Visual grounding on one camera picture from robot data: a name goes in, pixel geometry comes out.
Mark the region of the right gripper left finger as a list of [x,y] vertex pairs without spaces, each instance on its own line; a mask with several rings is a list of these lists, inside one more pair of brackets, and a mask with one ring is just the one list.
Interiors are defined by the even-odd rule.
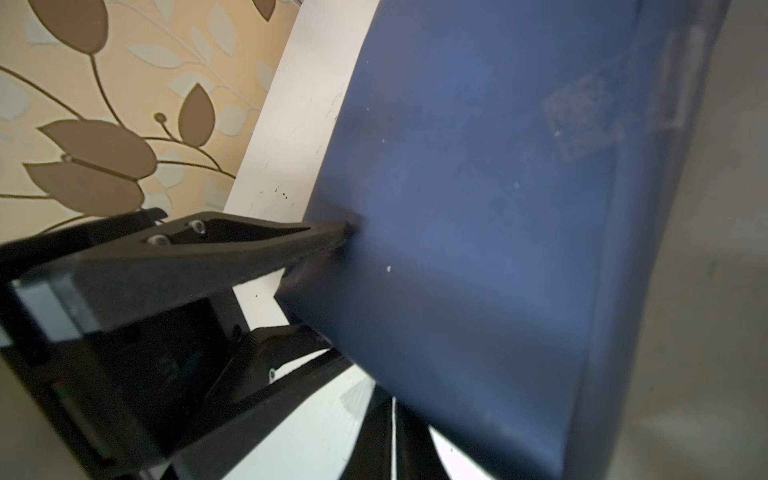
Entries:
[[392,396],[380,386],[376,386],[340,480],[391,479],[392,415]]

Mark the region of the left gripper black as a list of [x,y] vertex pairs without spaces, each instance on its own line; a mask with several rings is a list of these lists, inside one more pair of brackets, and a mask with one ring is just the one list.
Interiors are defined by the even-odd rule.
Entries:
[[172,479],[222,479],[352,366],[306,325],[257,328],[233,355],[248,326],[232,287],[350,234],[150,209],[4,244],[2,356],[91,477],[171,456]]

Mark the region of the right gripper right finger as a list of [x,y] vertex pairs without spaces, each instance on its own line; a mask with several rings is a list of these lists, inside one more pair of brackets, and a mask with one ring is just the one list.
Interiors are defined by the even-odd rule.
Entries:
[[395,458],[398,480],[449,480],[429,426],[401,403],[395,403]]

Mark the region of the light blue wrapping paper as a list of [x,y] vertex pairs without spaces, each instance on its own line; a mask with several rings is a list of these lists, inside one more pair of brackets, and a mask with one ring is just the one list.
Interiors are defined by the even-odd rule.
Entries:
[[725,1],[383,1],[276,300],[489,473],[601,479]]

